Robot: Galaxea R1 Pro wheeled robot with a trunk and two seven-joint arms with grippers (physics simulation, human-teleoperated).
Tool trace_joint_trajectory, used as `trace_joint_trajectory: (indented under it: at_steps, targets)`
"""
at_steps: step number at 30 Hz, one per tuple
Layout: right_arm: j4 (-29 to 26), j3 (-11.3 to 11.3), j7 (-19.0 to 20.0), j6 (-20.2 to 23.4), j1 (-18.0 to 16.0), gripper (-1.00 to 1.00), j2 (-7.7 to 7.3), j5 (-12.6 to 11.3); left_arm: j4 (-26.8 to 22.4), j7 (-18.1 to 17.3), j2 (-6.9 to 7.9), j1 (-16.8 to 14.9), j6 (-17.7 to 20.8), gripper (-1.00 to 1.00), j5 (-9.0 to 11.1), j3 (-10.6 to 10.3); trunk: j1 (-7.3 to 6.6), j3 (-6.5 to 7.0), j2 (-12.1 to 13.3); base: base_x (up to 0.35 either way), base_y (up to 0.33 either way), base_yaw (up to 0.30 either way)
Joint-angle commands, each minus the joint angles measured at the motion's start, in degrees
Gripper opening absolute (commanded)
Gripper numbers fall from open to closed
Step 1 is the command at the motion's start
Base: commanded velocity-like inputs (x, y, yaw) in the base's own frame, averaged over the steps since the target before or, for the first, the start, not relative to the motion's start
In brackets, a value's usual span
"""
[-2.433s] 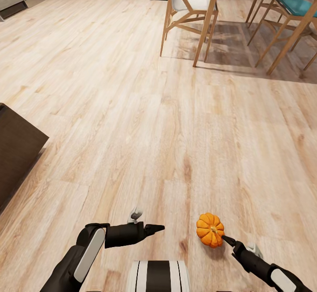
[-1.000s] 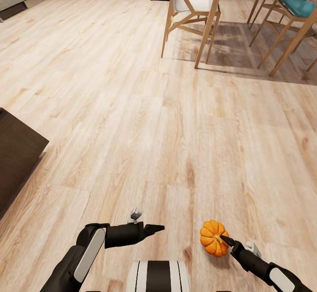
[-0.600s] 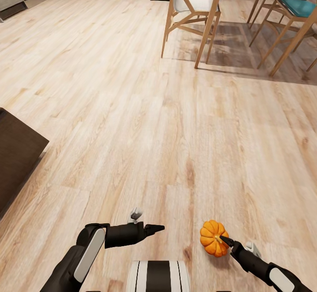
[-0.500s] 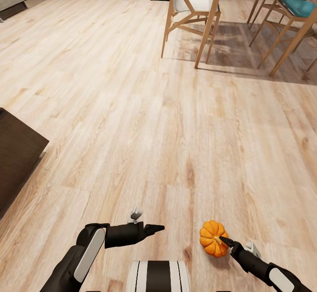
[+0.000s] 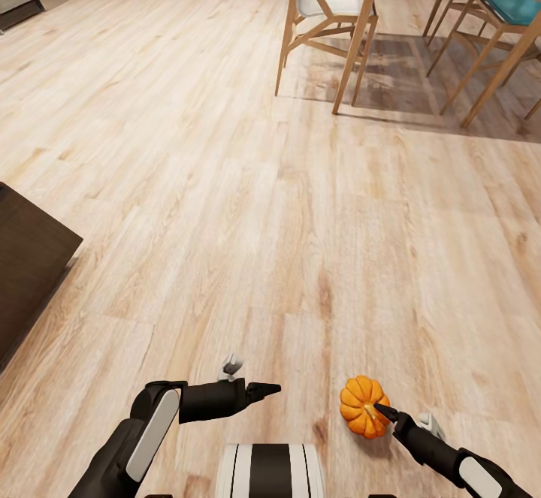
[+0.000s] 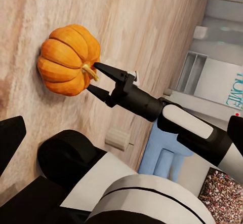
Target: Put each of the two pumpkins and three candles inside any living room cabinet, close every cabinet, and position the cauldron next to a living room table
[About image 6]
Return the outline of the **pillar candle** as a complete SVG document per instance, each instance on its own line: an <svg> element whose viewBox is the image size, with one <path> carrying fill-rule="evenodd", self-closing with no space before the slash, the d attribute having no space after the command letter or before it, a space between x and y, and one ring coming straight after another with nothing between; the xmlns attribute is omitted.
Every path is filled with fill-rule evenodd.
<svg viewBox="0 0 243 224"><path fill-rule="evenodd" d="M132 135L130 132L112 126L106 135L105 144L125 152L130 144L131 138Z"/></svg>
<svg viewBox="0 0 243 224"><path fill-rule="evenodd" d="M165 89L165 91L164 91L164 93L163 93L163 95L166 95L166 96L171 96L171 94L172 94L172 90L169 90L169 89Z"/></svg>

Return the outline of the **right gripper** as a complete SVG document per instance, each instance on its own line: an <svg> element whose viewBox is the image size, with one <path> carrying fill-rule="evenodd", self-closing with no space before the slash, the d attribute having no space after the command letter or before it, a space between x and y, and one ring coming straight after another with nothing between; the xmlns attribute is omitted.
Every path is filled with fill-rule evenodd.
<svg viewBox="0 0 243 224"><path fill-rule="evenodd" d="M128 71L123 71L114 67L110 67L103 63L94 63L94 67L114 80L117 84L111 95L107 90L90 84L88 89L92 94L105 102L107 106L113 108L116 104L135 113L141 115L148 103L150 95L133 86L135 76Z"/></svg>

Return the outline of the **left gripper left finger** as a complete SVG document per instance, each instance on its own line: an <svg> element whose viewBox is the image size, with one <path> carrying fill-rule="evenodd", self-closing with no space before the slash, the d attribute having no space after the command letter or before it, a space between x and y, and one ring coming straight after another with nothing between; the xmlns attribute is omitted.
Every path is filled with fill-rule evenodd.
<svg viewBox="0 0 243 224"><path fill-rule="evenodd" d="M22 116L0 121L0 176L26 136Z"/></svg>

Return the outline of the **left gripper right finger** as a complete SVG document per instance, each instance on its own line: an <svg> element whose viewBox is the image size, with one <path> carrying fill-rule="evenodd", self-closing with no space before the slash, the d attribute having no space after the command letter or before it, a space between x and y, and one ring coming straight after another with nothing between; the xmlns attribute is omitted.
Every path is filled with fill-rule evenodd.
<svg viewBox="0 0 243 224"><path fill-rule="evenodd" d="M243 118L239 115L230 117L227 134L243 156Z"/></svg>

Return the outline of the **pumpkin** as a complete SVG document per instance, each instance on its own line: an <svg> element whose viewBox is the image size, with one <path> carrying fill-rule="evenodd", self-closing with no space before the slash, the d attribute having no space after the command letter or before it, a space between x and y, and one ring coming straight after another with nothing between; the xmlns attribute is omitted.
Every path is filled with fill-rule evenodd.
<svg viewBox="0 0 243 224"><path fill-rule="evenodd" d="M100 63L101 48L97 39L83 26L57 28L42 43L37 61L47 89L56 94L77 96L99 81L94 63Z"/></svg>

